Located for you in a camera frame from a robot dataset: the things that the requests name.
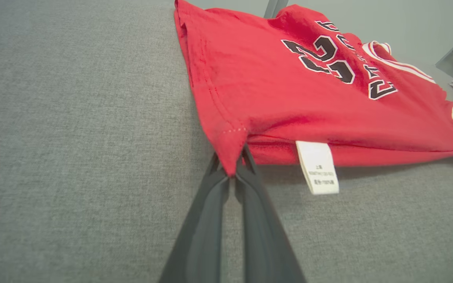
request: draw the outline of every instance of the basketball jersey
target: basketball jersey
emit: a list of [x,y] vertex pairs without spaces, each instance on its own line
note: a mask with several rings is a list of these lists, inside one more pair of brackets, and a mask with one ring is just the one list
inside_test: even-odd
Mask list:
[[432,77],[297,5],[265,19],[176,0],[178,37],[205,134],[229,175],[245,143],[259,164],[298,163],[296,140],[335,165],[453,156],[453,102]]

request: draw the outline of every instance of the gray fabric surface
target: gray fabric surface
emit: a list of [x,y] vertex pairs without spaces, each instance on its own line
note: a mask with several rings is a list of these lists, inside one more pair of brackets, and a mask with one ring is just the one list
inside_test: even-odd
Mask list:
[[[0,0],[0,282],[157,281],[211,154],[170,2]],[[320,197],[298,166],[262,173],[309,281],[453,282],[453,158],[340,168]]]

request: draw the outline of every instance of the care label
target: care label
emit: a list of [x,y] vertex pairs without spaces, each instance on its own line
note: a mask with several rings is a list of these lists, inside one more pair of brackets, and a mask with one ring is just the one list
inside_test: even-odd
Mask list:
[[327,143],[297,140],[300,165],[313,195],[338,193],[338,179]]

